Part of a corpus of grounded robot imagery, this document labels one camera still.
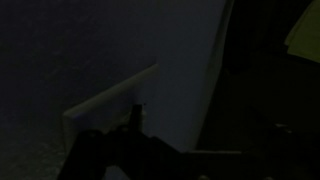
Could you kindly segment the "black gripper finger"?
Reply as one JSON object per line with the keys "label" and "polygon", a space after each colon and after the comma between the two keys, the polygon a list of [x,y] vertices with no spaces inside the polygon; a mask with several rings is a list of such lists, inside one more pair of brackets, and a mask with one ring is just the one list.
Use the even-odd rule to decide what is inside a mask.
{"label": "black gripper finger", "polygon": [[80,132],[57,180],[102,180],[106,168],[118,165],[132,138],[140,132],[143,106],[132,107],[129,123],[104,134],[100,130]]}

